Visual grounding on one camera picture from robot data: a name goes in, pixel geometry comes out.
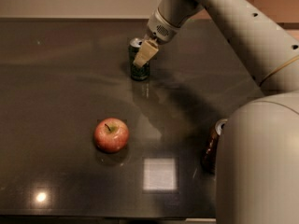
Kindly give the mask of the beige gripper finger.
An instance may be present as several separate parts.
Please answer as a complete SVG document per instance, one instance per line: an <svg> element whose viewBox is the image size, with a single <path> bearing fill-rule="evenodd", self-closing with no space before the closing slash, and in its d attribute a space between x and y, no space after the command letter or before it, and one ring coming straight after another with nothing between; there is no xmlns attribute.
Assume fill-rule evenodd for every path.
<svg viewBox="0 0 299 224"><path fill-rule="evenodd" d="M156 55L158 51L159 46L156 39L145 39L135 56L133 64L138 67L144 66L151 58Z"/></svg>

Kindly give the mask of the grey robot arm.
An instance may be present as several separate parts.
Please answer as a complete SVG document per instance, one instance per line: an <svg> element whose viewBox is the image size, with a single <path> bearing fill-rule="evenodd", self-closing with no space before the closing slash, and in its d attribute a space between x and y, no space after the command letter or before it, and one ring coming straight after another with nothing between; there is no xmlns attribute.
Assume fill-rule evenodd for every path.
<svg viewBox="0 0 299 224"><path fill-rule="evenodd" d="M298 42L247 0L162 0L134 63L148 62L206 10L263 92L224 126L216 158L217 224L299 224Z"/></svg>

